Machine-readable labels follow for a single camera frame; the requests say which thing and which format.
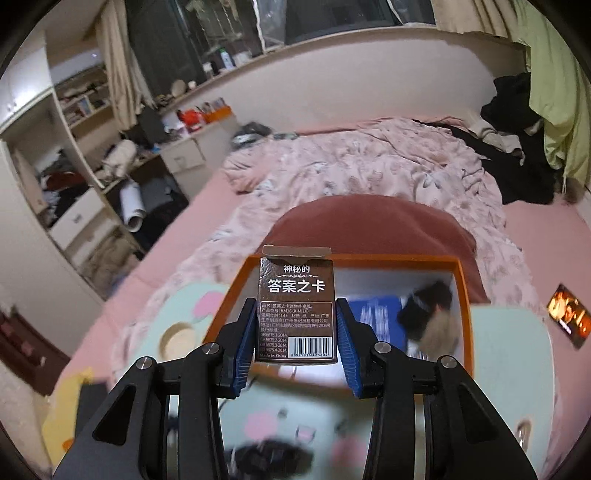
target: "beige curtain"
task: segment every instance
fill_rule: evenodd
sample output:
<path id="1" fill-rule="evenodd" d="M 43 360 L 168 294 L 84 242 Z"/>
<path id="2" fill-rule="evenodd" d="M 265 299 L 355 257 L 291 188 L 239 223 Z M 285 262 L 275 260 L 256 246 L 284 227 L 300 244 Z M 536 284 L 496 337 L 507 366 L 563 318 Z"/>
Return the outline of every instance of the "beige curtain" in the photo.
<path id="1" fill-rule="evenodd" d="M 115 120 L 121 131 L 129 130 L 138 122 L 142 92 L 133 69 L 125 0 L 106 3 L 96 25 L 96 36 L 105 59 Z"/>
<path id="2" fill-rule="evenodd" d="M 511 0 L 432 0 L 439 30 L 484 32 L 517 39 L 517 15 Z"/>

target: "bottle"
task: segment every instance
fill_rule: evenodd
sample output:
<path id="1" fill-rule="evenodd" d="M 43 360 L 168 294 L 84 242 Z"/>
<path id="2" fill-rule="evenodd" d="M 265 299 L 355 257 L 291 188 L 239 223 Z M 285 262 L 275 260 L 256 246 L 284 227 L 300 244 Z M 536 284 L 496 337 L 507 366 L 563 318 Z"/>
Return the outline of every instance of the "bottle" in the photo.
<path id="1" fill-rule="evenodd" d="M 234 68 L 236 68 L 234 66 L 234 63 L 232 62 L 232 57 L 226 51 L 225 48 L 220 49 L 220 56 L 222 57 L 222 62 L 223 62 L 223 65 L 226 67 L 226 70 L 233 70 Z"/>

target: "plastic bag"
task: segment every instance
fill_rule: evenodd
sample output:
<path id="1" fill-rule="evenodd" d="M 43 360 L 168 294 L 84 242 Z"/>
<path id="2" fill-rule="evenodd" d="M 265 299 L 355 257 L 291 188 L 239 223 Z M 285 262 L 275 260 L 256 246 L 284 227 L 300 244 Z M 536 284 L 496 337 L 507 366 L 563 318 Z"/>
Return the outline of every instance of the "plastic bag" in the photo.
<path id="1" fill-rule="evenodd" d="M 285 44 L 287 0 L 253 0 L 264 51 Z"/>

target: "screw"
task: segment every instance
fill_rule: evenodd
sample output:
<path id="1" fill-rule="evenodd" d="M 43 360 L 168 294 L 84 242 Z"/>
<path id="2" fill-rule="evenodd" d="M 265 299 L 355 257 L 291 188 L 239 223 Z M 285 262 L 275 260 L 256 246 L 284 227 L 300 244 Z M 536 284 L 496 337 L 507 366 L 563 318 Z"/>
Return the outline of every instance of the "screw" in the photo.
<path id="1" fill-rule="evenodd" d="M 152 366 L 152 359 L 149 356 L 145 356 L 140 358 L 136 363 L 135 366 L 138 367 L 140 370 L 146 370 Z"/>
<path id="2" fill-rule="evenodd" d="M 213 355 L 214 353 L 218 353 L 220 351 L 220 346 L 216 343 L 206 343 L 202 346 L 202 349 L 205 355 Z"/>
<path id="3" fill-rule="evenodd" d="M 378 342 L 374 345 L 377 353 L 389 353 L 392 351 L 392 345 L 386 342 Z"/>
<path id="4" fill-rule="evenodd" d="M 444 356 L 441 358 L 441 364 L 445 368 L 456 368 L 457 367 L 457 360 L 452 356 Z"/>

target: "yellow object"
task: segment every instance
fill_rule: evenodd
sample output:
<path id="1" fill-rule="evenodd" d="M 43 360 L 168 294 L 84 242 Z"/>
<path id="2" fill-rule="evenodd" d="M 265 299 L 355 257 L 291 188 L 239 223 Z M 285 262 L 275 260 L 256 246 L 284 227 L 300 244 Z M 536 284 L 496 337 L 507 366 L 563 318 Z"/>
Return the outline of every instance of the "yellow object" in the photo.
<path id="1" fill-rule="evenodd" d="M 65 447 L 69 448 L 72 445 L 80 389 L 83 384 L 91 383 L 93 377 L 92 369 L 87 368 L 79 374 L 65 378 L 53 394 L 53 408 L 41 428 L 53 468 L 59 465 L 66 454 Z"/>

